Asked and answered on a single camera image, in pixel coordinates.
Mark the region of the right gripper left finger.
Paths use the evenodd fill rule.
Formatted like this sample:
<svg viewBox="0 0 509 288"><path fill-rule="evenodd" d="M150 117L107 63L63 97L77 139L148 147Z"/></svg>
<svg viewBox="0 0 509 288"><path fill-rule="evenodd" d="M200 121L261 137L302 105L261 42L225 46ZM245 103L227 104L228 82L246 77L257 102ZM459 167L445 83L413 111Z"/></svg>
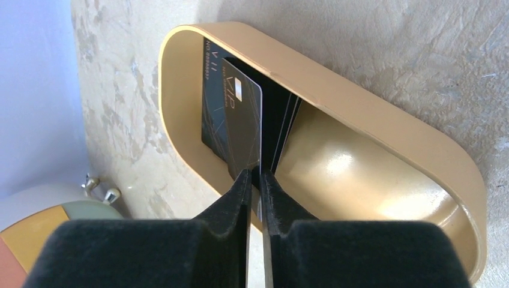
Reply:
<svg viewBox="0 0 509 288"><path fill-rule="evenodd" d="M251 171L187 220L71 220L25 287L245 287Z"/></svg>

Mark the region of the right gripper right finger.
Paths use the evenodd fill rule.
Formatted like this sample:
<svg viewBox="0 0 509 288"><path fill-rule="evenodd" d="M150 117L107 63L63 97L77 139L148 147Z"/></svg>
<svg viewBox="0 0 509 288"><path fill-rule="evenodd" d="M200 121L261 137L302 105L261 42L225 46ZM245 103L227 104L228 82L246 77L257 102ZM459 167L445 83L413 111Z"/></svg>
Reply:
<svg viewBox="0 0 509 288"><path fill-rule="evenodd" d="M267 287L469 287L453 245L420 221L322 221L260 176Z"/></svg>

